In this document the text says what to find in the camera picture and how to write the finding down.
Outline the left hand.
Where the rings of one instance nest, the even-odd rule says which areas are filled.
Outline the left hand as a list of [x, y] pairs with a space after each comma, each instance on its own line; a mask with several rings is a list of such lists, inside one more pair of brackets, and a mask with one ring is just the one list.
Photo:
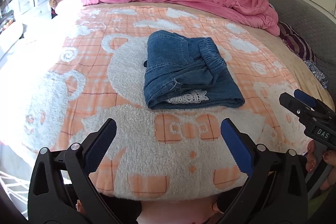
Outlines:
[[81, 213], [82, 215], [87, 216], [87, 213], [86, 213], [86, 211], [85, 211], [85, 209], [84, 209], [84, 206], [83, 206], [83, 204], [81, 203], [80, 200], [77, 200], [77, 202], [76, 202], [76, 210], [77, 210], [79, 213]]

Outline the right hand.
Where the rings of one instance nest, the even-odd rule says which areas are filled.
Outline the right hand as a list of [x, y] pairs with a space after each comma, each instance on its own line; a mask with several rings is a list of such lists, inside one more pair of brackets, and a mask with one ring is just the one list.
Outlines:
[[307, 173], [305, 178], [309, 199], [311, 199], [315, 192], [319, 190], [334, 168], [332, 165], [327, 164], [323, 159], [323, 154], [331, 149], [324, 144], [318, 143], [316, 140], [313, 142], [315, 145], [314, 156], [316, 158], [316, 165]]

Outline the yellow-green sleeve forearm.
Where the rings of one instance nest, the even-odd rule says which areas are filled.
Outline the yellow-green sleeve forearm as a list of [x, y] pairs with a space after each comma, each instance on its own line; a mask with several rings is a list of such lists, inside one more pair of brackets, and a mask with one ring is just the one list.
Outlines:
[[309, 201], [307, 223], [332, 223], [334, 209], [329, 194], [330, 190]]

